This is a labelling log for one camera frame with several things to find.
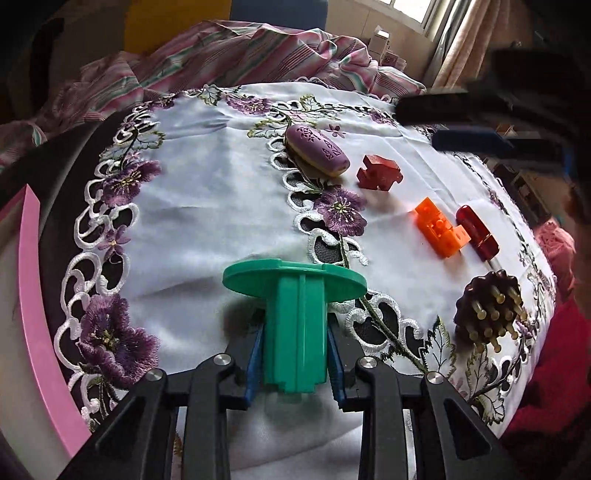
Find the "red fabric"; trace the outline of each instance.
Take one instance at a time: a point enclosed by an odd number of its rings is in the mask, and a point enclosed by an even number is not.
[[[558,307],[532,380],[501,438],[527,478],[555,478],[591,426],[589,332],[572,297]]]

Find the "window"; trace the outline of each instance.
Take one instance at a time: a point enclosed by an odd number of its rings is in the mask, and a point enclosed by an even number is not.
[[[437,0],[380,0],[425,26]]]

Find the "pink plastic edge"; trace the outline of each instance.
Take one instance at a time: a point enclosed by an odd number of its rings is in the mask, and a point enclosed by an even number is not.
[[[73,457],[90,431],[64,381],[47,327],[39,279],[40,204],[28,185],[0,211],[0,222],[23,198],[17,280],[22,327],[41,398],[67,454]]]

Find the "table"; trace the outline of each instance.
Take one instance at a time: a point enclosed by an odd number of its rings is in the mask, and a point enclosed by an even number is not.
[[[348,334],[399,372],[441,372],[502,434],[544,343],[554,277],[483,163],[434,151],[430,129],[403,128],[393,112],[376,98],[312,83],[206,85],[134,108],[95,178],[72,193],[88,207],[73,225],[80,253],[64,273],[58,334],[77,342],[86,363],[55,344],[91,429],[147,369],[182,371],[223,351],[259,306],[226,290],[223,270],[281,258],[364,275],[366,297],[329,306]],[[349,170],[328,181],[297,168],[284,144],[292,123],[322,130]],[[365,154],[395,160],[403,181],[390,192],[359,189]],[[519,279],[531,325],[518,340],[500,339],[499,354],[456,341],[455,302],[489,267],[470,246],[446,260],[436,255],[412,217],[427,196],[449,219],[470,205],[500,245],[492,268]],[[349,223],[337,215],[343,209]],[[80,278],[81,262],[92,263],[92,278]],[[91,385],[98,397],[88,395]],[[229,416],[233,478],[357,478],[361,422],[337,409],[329,385],[316,395],[267,389],[246,414]],[[183,425],[181,414],[180,432]]]

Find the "purple soap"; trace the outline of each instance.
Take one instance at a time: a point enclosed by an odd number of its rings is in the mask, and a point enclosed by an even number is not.
[[[328,137],[305,125],[291,125],[285,131],[289,147],[302,160],[329,177],[341,175],[351,163],[347,155]]]

